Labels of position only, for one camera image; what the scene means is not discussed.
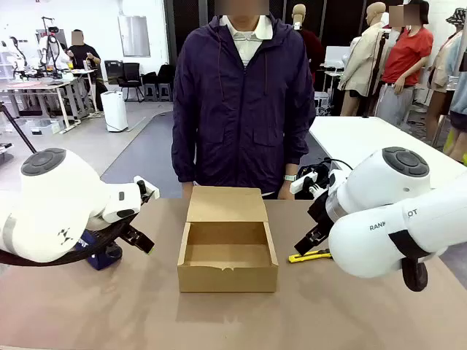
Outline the white air purifier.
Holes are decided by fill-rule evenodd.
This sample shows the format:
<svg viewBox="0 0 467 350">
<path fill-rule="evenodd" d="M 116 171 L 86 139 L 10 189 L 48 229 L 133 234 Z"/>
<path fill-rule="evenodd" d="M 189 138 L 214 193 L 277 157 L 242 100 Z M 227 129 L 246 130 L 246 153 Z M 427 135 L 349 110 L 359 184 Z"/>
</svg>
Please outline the white air purifier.
<svg viewBox="0 0 467 350">
<path fill-rule="evenodd" d="M 113 133 L 127 130 L 128 121 L 123 93 L 120 91 L 107 91 L 100 96 L 107 130 Z"/>
</svg>

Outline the grey wall panel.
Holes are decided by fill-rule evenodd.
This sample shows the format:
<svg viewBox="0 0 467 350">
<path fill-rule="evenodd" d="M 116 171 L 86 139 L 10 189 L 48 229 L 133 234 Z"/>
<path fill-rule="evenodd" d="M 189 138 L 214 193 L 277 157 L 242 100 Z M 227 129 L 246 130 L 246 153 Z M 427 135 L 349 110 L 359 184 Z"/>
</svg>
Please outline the grey wall panel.
<svg viewBox="0 0 467 350">
<path fill-rule="evenodd" d="M 150 57 L 150 42 L 145 16 L 118 17 L 120 41 L 124 57 Z"/>
</svg>

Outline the person's left hand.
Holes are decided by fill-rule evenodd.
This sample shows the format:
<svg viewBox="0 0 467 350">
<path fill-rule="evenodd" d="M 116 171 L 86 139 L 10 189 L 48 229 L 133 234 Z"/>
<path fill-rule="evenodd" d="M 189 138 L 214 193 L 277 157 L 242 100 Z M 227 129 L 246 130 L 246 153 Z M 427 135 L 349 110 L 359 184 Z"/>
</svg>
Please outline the person's left hand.
<svg viewBox="0 0 467 350">
<path fill-rule="evenodd" d="M 278 192 L 277 198 L 279 200 L 292 200 L 293 201 L 295 199 L 295 195 L 292 194 L 292 192 L 290 191 L 291 184 L 292 184 L 291 181 L 288 181 L 288 180 L 284 181 L 283 185 L 281 186 Z"/>
</svg>

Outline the yellow utility knife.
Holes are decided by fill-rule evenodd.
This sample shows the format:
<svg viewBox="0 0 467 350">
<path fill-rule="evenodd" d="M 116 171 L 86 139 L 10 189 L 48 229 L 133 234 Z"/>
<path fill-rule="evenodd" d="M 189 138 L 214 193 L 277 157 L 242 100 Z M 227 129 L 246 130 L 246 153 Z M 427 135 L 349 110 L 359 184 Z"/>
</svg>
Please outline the yellow utility knife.
<svg viewBox="0 0 467 350">
<path fill-rule="evenodd" d="M 288 257 L 289 263 L 303 263 L 306 261 L 318 260 L 318 259 L 333 259 L 329 249 L 322 249 L 317 251 L 310 251 L 304 255 L 294 254 Z"/>
</svg>

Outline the background person in red shirt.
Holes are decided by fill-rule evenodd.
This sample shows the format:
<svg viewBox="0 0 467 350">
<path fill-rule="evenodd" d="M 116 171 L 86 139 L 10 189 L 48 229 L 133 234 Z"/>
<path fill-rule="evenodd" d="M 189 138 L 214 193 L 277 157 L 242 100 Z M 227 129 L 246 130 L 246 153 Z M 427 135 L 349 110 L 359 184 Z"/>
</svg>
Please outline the background person in red shirt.
<svg viewBox="0 0 467 350">
<path fill-rule="evenodd" d="M 385 64 L 375 116 L 399 126 L 412 105 L 415 85 L 433 48 L 429 24 L 430 5 L 426 0 L 410 0 L 403 5 L 401 28 Z"/>
</svg>

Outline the person in dark purple jacket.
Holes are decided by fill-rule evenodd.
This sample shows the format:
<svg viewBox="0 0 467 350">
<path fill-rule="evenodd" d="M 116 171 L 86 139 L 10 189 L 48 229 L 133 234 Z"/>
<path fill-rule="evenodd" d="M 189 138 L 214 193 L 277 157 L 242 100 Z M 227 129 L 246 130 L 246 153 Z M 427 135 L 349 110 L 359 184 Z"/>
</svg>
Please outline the person in dark purple jacket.
<svg viewBox="0 0 467 350">
<path fill-rule="evenodd" d="M 217 15 L 192 31 L 174 77 L 171 159 L 182 184 L 278 199 L 315 118 L 306 48 L 272 15 Z"/>
</svg>

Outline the background workbench table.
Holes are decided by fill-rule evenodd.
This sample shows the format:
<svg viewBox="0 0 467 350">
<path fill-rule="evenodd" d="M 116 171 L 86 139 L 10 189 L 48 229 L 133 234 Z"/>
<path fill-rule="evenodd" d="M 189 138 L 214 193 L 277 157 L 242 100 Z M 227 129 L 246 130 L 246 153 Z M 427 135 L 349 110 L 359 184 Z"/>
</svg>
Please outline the background workbench table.
<svg viewBox="0 0 467 350">
<path fill-rule="evenodd" d="M 57 80 L 0 80 L 0 104 L 14 118 L 33 118 L 32 109 L 39 108 L 41 114 L 29 125 L 32 133 L 39 132 L 43 118 L 50 121 L 51 133 L 65 134 L 98 112 L 90 78 L 93 72 L 93 69 L 72 69 Z"/>
</svg>

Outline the mannequin with bucket hat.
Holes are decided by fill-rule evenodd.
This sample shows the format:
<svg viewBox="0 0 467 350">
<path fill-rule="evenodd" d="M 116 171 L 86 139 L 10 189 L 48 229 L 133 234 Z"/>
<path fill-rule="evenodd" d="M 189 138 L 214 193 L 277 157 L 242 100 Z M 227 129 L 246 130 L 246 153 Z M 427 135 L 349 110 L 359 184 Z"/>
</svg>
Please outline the mannequin with bucket hat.
<svg viewBox="0 0 467 350">
<path fill-rule="evenodd" d="M 455 27 L 455 33 L 450 35 L 440 47 L 433 64 L 429 68 L 428 88 L 432 96 L 425 117 L 425 142 L 431 144 L 439 125 L 440 116 L 448 113 L 447 85 L 449 77 L 454 72 L 460 41 L 463 35 L 467 9 L 457 8 L 446 21 Z"/>
</svg>

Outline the brown cardboard box with lid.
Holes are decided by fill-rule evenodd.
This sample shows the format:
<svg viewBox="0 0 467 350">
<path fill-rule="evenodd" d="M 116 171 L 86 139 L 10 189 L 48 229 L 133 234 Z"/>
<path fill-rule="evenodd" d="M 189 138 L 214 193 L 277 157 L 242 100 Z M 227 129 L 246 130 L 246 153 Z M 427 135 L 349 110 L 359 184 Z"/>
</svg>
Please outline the brown cardboard box with lid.
<svg viewBox="0 0 467 350">
<path fill-rule="evenodd" d="M 279 263 L 260 190 L 193 188 L 177 262 L 185 293 L 274 293 Z"/>
</svg>

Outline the black office chair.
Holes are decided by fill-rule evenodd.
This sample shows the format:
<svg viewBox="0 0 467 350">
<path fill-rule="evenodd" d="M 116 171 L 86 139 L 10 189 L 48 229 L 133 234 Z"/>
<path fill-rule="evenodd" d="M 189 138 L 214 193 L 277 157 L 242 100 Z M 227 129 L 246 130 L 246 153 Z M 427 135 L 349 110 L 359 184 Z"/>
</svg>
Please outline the black office chair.
<svg viewBox="0 0 467 350">
<path fill-rule="evenodd" d="M 123 63 L 122 76 L 117 78 L 117 82 L 121 91 L 126 89 L 125 102 L 129 101 L 130 89 L 135 90 L 136 101 L 138 103 L 144 100 L 144 95 L 141 91 L 141 87 L 143 86 L 142 77 L 139 69 L 139 63 Z"/>
</svg>

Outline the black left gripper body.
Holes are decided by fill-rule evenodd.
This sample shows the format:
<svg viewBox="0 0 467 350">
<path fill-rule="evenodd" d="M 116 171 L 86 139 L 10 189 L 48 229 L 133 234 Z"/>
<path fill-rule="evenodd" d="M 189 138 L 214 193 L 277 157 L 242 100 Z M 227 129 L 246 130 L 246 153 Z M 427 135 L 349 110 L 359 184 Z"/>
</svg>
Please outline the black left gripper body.
<svg viewBox="0 0 467 350">
<path fill-rule="evenodd" d="M 116 223 L 118 236 L 123 240 L 136 240 L 136 231 L 131 226 L 133 217 L 127 217 Z"/>
</svg>

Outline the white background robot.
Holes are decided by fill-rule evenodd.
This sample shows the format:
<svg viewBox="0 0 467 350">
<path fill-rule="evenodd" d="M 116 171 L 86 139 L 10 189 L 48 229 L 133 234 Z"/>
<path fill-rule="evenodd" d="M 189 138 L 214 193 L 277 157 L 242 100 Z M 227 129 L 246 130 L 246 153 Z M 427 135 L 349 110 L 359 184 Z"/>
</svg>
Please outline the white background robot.
<svg viewBox="0 0 467 350">
<path fill-rule="evenodd" d="M 72 81 L 74 75 L 70 69 L 71 58 L 68 56 L 57 34 L 59 28 L 51 17 L 42 17 L 44 34 L 39 39 L 39 73 L 42 77 L 53 80 Z"/>
</svg>

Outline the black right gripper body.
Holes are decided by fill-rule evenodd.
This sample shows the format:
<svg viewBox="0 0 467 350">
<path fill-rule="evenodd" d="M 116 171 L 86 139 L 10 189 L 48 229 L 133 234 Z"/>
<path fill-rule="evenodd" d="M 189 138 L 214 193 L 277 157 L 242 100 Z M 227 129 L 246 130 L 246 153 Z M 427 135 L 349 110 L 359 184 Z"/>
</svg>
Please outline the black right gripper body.
<svg viewBox="0 0 467 350">
<path fill-rule="evenodd" d="M 325 190 L 309 207 L 308 214 L 314 220 L 315 226 L 309 231 L 311 234 L 329 234 L 334 223 L 338 220 L 336 212 L 336 198 Z"/>
</svg>

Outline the mannequin in beige coat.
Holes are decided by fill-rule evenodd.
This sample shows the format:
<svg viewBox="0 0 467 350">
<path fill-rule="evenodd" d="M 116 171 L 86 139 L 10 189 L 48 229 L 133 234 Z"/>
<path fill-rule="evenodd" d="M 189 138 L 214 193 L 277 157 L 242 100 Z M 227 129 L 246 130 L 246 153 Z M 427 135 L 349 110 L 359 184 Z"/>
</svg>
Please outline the mannequin in beige coat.
<svg viewBox="0 0 467 350">
<path fill-rule="evenodd" d="M 344 93 L 340 115 L 356 116 L 366 108 L 376 88 L 379 52 L 384 34 L 386 4 L 375 2 L 366 8 L 368 28 L 353 40 L 338 89 Z"/>
</svg>

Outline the background person in black shirt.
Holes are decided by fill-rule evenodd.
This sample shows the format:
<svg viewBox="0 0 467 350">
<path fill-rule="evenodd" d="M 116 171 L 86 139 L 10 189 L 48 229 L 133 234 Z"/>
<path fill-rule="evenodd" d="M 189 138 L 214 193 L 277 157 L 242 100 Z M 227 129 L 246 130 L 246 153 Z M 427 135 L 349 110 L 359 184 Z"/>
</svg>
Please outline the background person in black shirt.
<svg viewBox="0 0 467 350">
<path fill-rule="evenodd" d="M 86 63 L 88 67 L 95 70 L 90 78 L 95 85 L 96 106 L 100 112 L 104 111 L 101 94 L 107 92 L 107 88 L 101 73 L 101 59 L 93 47 L 84 43 L 84 34 L 81 30 L 72 31 L 72 45 L 67 50 L 67 55 L 71 58 L 75 69 L 84 69 L 84 63 Z"/>
</svg>

